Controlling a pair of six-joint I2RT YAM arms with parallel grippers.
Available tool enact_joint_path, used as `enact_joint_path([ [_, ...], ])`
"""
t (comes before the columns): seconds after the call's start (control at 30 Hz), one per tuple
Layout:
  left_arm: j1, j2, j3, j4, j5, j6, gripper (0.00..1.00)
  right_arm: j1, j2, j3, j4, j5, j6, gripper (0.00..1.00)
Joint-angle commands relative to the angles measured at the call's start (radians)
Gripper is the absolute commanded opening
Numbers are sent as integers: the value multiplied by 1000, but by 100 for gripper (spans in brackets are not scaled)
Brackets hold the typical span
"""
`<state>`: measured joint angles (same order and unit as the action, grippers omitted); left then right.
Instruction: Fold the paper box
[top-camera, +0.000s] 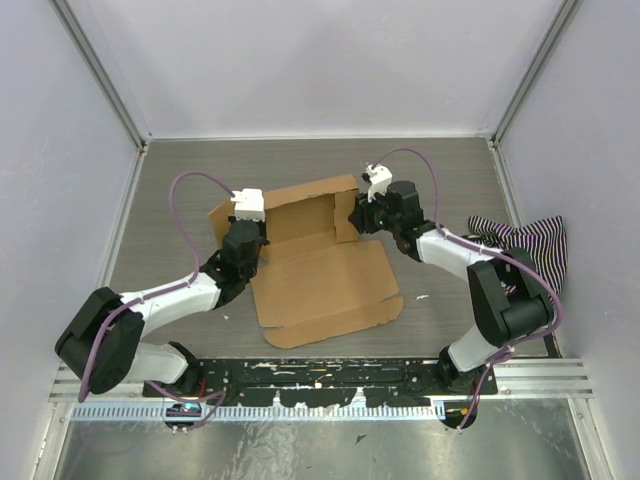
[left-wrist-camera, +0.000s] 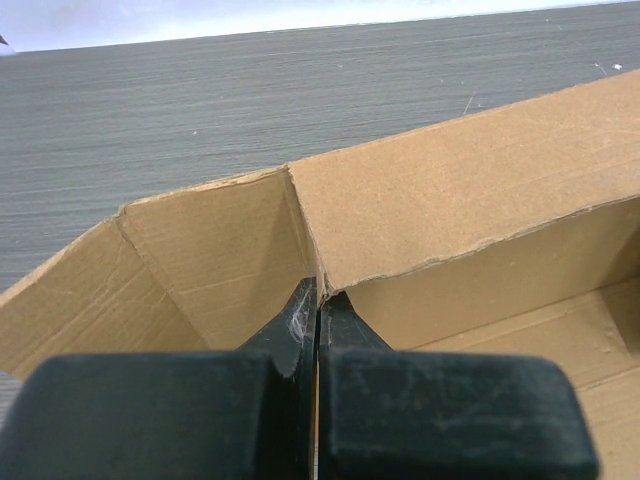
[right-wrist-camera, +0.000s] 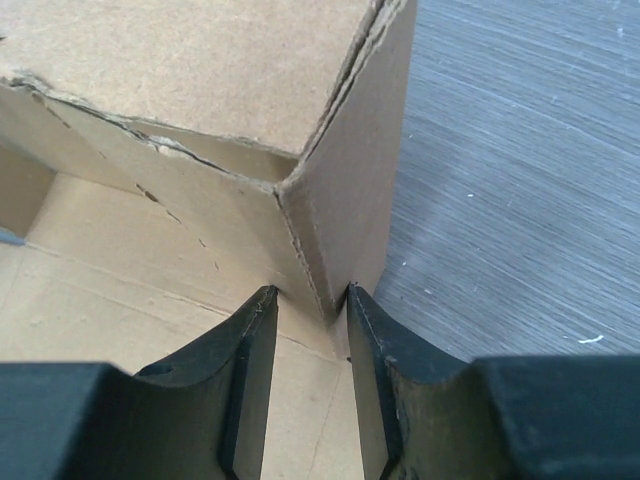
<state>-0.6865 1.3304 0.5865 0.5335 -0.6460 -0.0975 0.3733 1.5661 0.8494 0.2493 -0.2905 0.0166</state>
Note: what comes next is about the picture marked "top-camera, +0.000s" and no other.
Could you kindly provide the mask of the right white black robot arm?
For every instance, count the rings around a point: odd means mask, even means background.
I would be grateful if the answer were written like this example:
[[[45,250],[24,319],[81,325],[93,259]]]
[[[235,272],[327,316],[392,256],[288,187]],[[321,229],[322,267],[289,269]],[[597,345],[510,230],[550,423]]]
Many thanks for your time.
[[[375,180],[364,174],[349,221],[360,233],[385,231],[397,249],[416,262],[439,267],[469,288],[473,325],[441,350],[436,364],[442,387],[462,394],[476,372],[514,342],[549,325],[554,312],[548,291],[530,274],[534,265],[521,248],[501,251],[452,234],[424,217],[415,184]]]

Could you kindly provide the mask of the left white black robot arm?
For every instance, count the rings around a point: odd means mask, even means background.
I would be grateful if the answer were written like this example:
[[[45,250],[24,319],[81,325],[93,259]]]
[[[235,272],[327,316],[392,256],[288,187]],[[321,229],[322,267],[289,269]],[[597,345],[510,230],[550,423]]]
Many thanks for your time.
[[[54,347],[80,379],[79,397],[106,393],[124,380],[151,382],[181,397],[202,392],[202,366],[186,347],[143,339],[162,326],[234,300],[256,275],[267,243],[265,222],[233,220],[220,248],[196,273],[152,290],[94,290]]]

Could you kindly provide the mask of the brown cardboard box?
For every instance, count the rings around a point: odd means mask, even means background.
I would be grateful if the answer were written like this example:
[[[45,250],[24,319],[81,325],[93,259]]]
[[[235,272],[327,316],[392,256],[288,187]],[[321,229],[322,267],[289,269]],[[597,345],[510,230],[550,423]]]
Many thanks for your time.
[[[262,265],[251,281],[258,322],[272,346],[293,349],[384,325],[404,301],[384,246],[348,217],[351,174],[264,193]]]

